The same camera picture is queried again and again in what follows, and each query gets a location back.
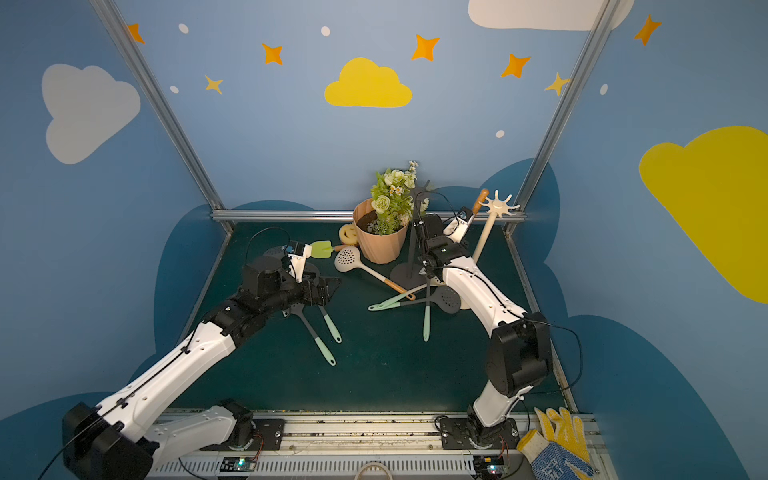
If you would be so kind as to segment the cream skimmer mint handle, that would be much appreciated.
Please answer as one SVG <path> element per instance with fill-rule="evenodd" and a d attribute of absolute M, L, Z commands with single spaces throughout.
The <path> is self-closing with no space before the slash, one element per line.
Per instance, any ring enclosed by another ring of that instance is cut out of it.
<path fill-rule="evenodd" d="M 371 311 L 371 312 L 373 312 L 373 311 L 380 311 L 380 310 L 387 309 L 387 308 L 389 308 L 391 306 L 394 306 L 395 304 L 398 304 L 403 299 L 411 299 L 411 300 L 413 300 L 413 299 L 415 299 L 415 294 L 417 292 L 423 290 L 426 286 L 427 286 L 427 284 L 423 283 L 423 284 L 421 284 L 419 286 L 416 286 L 416 287 L 406 291 L 405 293 L 401 293 L 401 294 L 396 295 L 396 296 L 394 296 L 394 297 L 392 297 L 390 299 L 384 300 L 383 302 L 380 302 L 378 304 L 369 305 L 368 306 L 368 310 Z"/>

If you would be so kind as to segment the cream skimmer wood handle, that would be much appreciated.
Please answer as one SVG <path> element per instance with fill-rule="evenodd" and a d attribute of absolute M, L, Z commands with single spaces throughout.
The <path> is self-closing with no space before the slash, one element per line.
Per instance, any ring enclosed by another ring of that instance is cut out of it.
<path fill-rule="evenodd" d="M 475 218 L 475 215 L 480 211 L 481 207 L 483 206 L 485 200 L 487 199 L 488 194 L 489 194 L 489 191 L 487 189 L 483 189 L 480 192 L 480 195 L 477 197 L 476 201 L 474 202 L 474 205 L 471 208 L 471 210 L 474 213 L 474 218 Z"/>

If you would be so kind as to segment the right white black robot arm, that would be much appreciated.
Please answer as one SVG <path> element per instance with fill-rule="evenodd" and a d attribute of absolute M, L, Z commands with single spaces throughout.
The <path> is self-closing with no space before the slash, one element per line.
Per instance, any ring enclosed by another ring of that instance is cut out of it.
<path fill-rule="evenodd" d="M 467 432 L 474 445 L 491 445 L 509 429 L 507 414 L 552 372 L 550 327 L 507 298 L 477 266 L 462 241 L 443 233 L 440 217 L 412 221 L 426 276 L 455 291 L 480 320 L 489 336 L 480 396 L 468 408 Z"/>

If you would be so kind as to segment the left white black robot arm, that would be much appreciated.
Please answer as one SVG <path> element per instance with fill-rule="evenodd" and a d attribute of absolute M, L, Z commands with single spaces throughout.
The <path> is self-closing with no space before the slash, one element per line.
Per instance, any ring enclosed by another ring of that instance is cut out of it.
<path fill-rule="evenodd" d="M 79 403 L 62 420 L 62 460 L 79 479 L 144 479 L 150 471 L 210 446 L 245 451 L 258 438 L 252 412 L 227 400 L 199 414 L 157 418 L 199 377 L 265 327 L 278 312 L 326 306 L 340 286 L 312 264 L 296 273 L 260 256 L 243 268 L 236 293 L 142 375 L 94 407 Z"/>

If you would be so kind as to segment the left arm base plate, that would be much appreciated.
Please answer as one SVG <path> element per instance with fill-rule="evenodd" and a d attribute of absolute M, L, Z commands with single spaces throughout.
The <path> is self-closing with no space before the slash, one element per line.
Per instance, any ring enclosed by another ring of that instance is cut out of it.
<path fill-rule="evenodd" d="M 233 451 L 277 451 L 284 429 L 285 420 L 279 418 L 238 420 L 225 445 Z"/>

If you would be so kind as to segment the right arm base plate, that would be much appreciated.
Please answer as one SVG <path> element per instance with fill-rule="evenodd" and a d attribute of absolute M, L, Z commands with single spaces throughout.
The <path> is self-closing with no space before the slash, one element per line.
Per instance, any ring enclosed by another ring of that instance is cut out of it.
<path fill-rule="evenodd" d="M 484 427 L 469 418 L 440 416 L 435 426 L 444 450 L 502 450 L 516 447 L 520 433 L 513 419 Z"/>

